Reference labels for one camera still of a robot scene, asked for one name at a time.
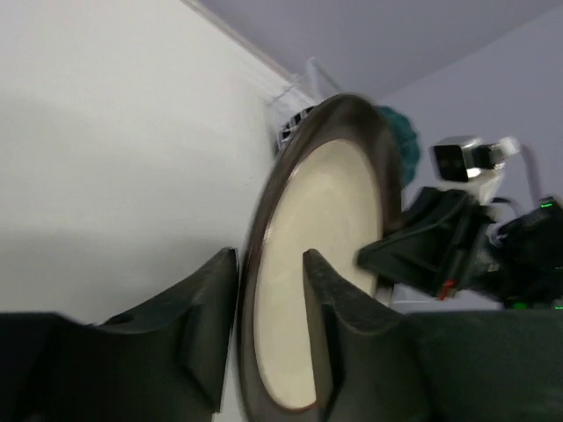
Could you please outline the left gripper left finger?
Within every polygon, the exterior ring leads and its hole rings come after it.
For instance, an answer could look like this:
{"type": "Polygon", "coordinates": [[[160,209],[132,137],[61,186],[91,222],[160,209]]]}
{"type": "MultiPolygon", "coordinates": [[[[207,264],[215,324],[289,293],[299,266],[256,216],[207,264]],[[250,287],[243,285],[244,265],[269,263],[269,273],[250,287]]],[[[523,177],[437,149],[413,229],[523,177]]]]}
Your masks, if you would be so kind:
{"type": "Polygon", "coordinates": [[[221,409],[238,257],[103,324],[51,312],[1,316],[4,421],[210,421],[221,409]]]}

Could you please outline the black plate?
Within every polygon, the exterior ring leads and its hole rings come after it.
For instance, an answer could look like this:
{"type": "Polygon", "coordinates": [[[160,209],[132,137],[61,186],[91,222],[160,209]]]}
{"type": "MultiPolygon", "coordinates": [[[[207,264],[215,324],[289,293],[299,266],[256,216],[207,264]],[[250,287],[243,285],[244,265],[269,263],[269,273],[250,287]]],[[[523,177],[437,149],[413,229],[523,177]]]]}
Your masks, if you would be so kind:
{"type": "Polygon", "coordinates": [[[278,134],[279,143],[284,143],[296,131],[300,123],[311,113],[313,106],[309,106],[294,114],[286,123],[283,124],[278,134]]]}

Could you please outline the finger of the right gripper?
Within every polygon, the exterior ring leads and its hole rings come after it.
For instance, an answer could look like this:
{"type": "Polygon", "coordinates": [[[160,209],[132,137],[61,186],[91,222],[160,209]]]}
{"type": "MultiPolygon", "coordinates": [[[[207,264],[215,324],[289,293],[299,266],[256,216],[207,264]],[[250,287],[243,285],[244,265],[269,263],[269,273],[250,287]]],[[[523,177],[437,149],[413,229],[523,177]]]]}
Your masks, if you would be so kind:
{"type": "Polygon", "coordinates": [[[457,290],[463,252],[444,229],[401,230],[362,247],[356,264],[363,270],[436,299],[457,290]]]}
{"type": "Polygon", "coordinates": [[[462,236],[472,224],[473,196],[463,190],[425,187],[408,209],[403,236],[462,236]]]}

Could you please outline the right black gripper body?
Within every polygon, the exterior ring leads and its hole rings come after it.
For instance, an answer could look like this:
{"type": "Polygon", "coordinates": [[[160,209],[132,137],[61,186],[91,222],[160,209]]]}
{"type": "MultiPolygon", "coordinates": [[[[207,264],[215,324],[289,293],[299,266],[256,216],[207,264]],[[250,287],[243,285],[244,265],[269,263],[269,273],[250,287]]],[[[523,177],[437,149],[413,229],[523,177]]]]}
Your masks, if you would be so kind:
{"type": "Polygon", "coordinates": [[[461,287],[504,309],[562,309],[562,201],[501,225],[478,252],[461,287]]]}

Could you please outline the brown rimmed cream plate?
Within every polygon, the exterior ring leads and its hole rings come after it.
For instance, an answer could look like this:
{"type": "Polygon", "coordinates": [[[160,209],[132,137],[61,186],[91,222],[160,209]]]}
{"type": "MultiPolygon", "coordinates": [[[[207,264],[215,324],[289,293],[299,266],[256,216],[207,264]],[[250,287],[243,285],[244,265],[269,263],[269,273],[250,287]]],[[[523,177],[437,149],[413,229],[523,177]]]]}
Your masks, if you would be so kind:
{"type": "Polygon", "coordinates": [[[356,253],[399,226],[401,163],[391,126],[367,99],[312,108],[275,159],[248,230],[238,296],[240,400],[250,421],[312,421],[329,389],[313,379],[303,254],[321,253],[368,296],[382,279],[356,253]]]}

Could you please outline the teal scalloped plate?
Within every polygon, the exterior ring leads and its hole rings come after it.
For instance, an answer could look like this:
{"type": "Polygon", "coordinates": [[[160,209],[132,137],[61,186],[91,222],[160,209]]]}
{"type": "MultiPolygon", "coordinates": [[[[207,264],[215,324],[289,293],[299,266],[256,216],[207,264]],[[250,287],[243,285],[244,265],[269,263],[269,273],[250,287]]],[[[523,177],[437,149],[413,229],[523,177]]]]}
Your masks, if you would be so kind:
{"type": "Polygon", "coordinates": [[[377,110],[384,117],[397,143],[402,186],[406,188],[414,181],[421,159],[418,133],[410,119],[395,108],[381,105],[377,110]]]}

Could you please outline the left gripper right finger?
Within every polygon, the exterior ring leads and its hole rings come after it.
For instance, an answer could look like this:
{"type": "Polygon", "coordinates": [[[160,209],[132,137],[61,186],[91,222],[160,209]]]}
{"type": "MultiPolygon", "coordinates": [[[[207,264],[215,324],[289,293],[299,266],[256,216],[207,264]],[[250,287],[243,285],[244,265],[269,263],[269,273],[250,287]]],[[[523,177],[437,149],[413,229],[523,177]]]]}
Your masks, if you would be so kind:
{"type": "Polygon", "coordinates": [[[317,420],[561,420],[560,311],[401,314],[315,250],[303,287],[317,420]]]}

